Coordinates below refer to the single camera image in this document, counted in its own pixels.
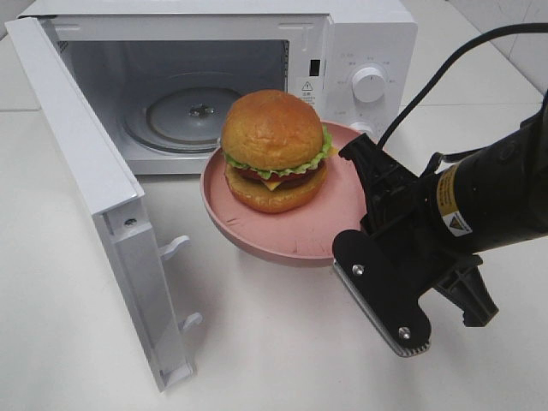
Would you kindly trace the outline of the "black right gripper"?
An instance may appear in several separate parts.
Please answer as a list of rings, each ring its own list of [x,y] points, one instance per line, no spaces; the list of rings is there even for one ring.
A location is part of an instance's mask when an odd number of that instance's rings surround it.
[[[359,230],[332,243],[334,267],[375,330],[398,356],[430,348],[431,323],[419,306],[429,289],[456,304],[468,327],[497,314],[478,267],[479,256],[444,242],[435,202],[437,176],[418,177],[362,135],[340,157],[351,161],[366,198]]]

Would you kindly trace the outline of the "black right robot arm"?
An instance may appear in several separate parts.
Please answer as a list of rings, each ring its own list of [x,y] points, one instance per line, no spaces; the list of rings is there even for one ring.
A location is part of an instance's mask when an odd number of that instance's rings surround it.
[[[480,253],[547,233],[547,110],[490,146],[435,153],[416,175],[368,136],[340,156],[354,164],[366,201],[359,229],[332,251],[339,277],[401,357],[429,348],[420,297],[434,289],[462,310],[464,325],[497,314],[480,275]]]

